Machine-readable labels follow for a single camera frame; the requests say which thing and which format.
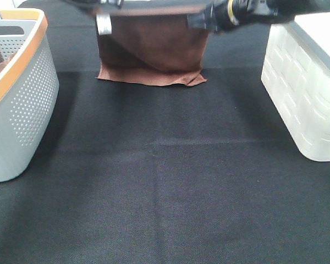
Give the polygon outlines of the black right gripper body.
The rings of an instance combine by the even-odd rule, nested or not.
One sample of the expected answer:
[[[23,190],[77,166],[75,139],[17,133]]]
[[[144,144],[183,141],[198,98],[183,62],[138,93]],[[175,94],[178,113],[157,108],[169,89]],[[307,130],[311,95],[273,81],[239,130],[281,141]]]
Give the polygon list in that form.
[[[217,31],[217,22],[214,13],[214,6],[208,5],[199,13],[189,14],[187,16],[187,25],[189,28],[193,29]]]

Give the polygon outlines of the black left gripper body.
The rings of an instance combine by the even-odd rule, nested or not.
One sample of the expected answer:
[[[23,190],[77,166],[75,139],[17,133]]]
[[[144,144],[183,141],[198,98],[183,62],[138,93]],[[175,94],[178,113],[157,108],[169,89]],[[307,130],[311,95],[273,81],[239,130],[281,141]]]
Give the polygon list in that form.
[[[112,22],[108,13],[98,13],[96,15],[96,26],[99,35],[112,34]]]

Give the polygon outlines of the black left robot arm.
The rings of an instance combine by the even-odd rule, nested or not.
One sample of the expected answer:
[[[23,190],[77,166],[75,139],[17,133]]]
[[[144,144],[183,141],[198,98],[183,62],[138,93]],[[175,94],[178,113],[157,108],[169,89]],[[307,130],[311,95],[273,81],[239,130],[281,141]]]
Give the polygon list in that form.
[[[65,0],[63,2],[92,17],[96,22],[99,35],[110,35],[112,33],[111,12],[120,10],[124,4],[123,0]]]

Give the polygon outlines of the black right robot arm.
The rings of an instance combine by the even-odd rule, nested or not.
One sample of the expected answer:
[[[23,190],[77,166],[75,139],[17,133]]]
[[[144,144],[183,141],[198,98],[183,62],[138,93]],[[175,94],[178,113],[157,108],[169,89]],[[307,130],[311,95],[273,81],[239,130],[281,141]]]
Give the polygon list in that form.
[[[211,32],[232,31],[250,24],[284,24],[297,15],[330,12],[330,0],[214,1],[187,17],[188,27]]]

